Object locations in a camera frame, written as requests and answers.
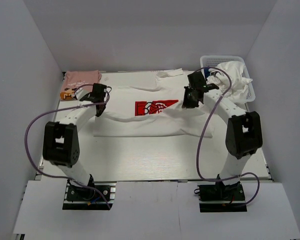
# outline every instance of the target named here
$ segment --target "pink cloth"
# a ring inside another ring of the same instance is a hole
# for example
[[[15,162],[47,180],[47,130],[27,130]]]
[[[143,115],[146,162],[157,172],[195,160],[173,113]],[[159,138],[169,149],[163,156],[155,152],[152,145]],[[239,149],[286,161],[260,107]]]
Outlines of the pink cloth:
[[[101,73],[96,71],[67,71],[63,81],[60,99],[61,101],[68,101],[73,99],[75,90],[84,84],[97,84],[100,82]],[[83,89],[91,92],[92,86],[84,86]]]

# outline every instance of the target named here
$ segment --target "wall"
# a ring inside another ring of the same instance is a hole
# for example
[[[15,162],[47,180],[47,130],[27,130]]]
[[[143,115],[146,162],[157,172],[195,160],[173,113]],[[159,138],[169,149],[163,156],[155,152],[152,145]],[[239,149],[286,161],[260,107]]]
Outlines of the wall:
[[[246,58],[264,154],[300,230],[300,0],[278,0]]]
[[[24,0],[63,71],[200,66],[245,57],[276,0]]]
[[[28,123],[56,107],[62,73],[22,0],[0,0],[0,240],[11,233],[27,181],[34,178],[24,147]],[[44,123],[30,133],[39,162]]]

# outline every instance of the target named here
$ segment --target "red logo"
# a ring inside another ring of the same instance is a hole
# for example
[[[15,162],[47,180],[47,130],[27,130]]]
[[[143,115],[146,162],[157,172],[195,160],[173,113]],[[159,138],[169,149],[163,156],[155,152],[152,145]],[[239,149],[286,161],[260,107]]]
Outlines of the red logo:
[[[163,109],[170,107],[178,101],[179,100],[136,101],[135,116],[159,114]]]

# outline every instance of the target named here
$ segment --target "white plastic basket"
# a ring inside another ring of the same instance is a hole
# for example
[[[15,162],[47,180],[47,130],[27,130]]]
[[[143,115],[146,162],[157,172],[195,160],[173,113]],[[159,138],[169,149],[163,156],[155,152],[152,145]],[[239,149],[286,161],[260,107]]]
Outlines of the white plastic basket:
[[[245,64],[245,61],[239,56],[222,56],[222,55],[207,55],[200,57],[200,65],[201,67],[216,67],[220,63],[229,62],[229,61],[238,61]],[[243,77],[250,78],[247,67],[244,67],[243,70]],[[256,99],[254,87],[250,82],[248,84],[249,91],[248,95],[246,96],[246,100],[237,100],[236,103],[244,104],[246,102],[253,102]]]

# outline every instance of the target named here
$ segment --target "clothing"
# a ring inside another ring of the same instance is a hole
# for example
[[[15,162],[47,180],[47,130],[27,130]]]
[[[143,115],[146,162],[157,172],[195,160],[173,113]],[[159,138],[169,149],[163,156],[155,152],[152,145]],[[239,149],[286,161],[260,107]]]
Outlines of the clothing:
[[[187,76],[160,72],[156,88],[113,86],[110,100],[101,117],[95,118],[95,137],[200,136],[209,115],[206,106],[182,108]],[[209,124],[205,137],[212,137]]]
[[[231,89],[225,94],[233,103],[237,103],[247,99],[249,92],[248,84],[252,82],[251,78],[243,77],[245,64],[240,61],[228,61],[222,62],[216,66],[221,70],[224,70],[231,78]],[[207,77],[207,84],[216,84],[223,93],[229,87],[229,79],[222,72],[210,68],[210,76]]]
[[[67,71],[60,91],[61,101],[73,100],[75,90],[81,85],[97,84],[100,82],[101,73],[96,71]],[[83,89],[91,92],[92,86],[84,86]]]

